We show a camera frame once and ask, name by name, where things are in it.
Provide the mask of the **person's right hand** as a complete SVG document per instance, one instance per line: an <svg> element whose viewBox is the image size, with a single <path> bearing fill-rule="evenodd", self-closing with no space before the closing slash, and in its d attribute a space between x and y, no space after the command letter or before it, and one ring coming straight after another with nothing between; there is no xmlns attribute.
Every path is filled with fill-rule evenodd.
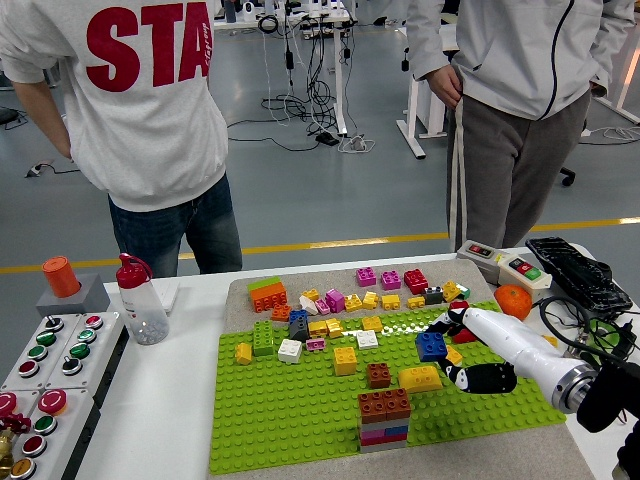
<svg viewBox="0 0 640 480"><path fill-rule="evenodd" d="M453 110L462 98L462 83L451 65L442 66L426 74L431 91L443 104Z"/></svg>

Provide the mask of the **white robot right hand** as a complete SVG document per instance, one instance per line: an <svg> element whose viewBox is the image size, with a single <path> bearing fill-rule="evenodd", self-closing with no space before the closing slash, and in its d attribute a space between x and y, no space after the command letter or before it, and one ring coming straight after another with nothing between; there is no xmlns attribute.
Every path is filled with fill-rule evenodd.
<svg viewBox="0 0 640 480"><path fill-rule="evenodd" d="M556 409L569 412L561 395L568 391L567 375L579 361L564 357L543 336L519 319L481 308L452 309L441 314L426 329L447 333L454 326L467 328L495 354L514 367L519 377L536 381L545 399Z"/></svg>

